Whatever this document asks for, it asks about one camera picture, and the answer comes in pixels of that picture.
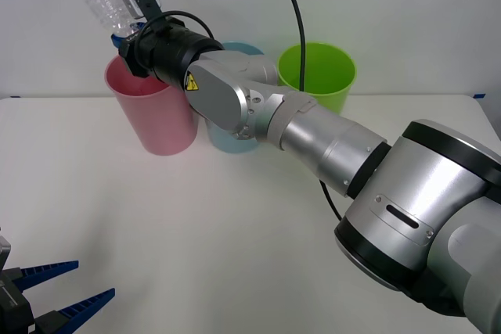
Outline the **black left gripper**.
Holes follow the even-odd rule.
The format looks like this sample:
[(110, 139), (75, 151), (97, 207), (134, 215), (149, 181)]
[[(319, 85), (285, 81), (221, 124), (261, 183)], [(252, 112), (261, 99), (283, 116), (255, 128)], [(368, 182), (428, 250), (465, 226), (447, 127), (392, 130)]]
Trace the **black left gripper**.
[(71, 334), (77, 331), (114, 297), (115, 288), (91, 296), (58, 311), (36, 318), (23, 292), (78, 268), (78, 261), (10, 268), (1, 273), (1, 333)]

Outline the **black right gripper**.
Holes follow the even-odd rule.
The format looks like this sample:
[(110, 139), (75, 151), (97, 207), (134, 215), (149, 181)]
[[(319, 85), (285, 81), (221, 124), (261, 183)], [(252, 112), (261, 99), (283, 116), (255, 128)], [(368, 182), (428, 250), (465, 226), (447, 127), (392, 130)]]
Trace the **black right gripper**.
[(143, 22), (130, 24), (132, 33), (127, 37), (120, 37), (111, 34), (110, 39), (115, 48), (118, 48), (118, 55), (121, 57), (126, 69), (135, 77), (146, 78), (153, 75), (152, 69), (148, 67), (141, 54), (138, 33), (144, 27)]

